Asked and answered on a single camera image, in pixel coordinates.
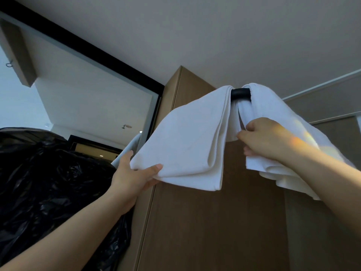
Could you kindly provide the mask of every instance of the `forearm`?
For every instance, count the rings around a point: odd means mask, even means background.
[[[304,142],[292,145],[283,156],[281,162],[361,236],[361,172]]]
[[[124,203],[116,194],[105,193],[1,271],[81,270],[123,214]]]

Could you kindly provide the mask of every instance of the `towel rack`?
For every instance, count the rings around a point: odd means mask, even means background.
[[[249,88],[236,88],[231,90],[231,101],[245,99],[250,101]]]

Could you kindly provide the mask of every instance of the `wardrobe door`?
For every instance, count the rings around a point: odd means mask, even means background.
[[[174,108],[212,90],[181,68]],[[283,190],[246,170],[240,141],[226,143],[222,190],[156,186],[138,271],[288,269]]]

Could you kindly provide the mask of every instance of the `left hand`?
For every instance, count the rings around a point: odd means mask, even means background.
[[[128,212],[141,191],[147,190],[159,181],[153,177],[163,168],[162,164],[156,164],[143,170],[130,168],[130,158],[133,151],[125,153],[119,161],[117,171],[113,175],[108,193],[115,193],[125,203],[124,213]]]

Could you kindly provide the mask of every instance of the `garbage bag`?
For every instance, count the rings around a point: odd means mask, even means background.
[[[102,196],[115,168],[68,149],[55,133],[0,129],[0,266]],[[133,211],[115,224],[84,270],[104,270],[129,246]]]

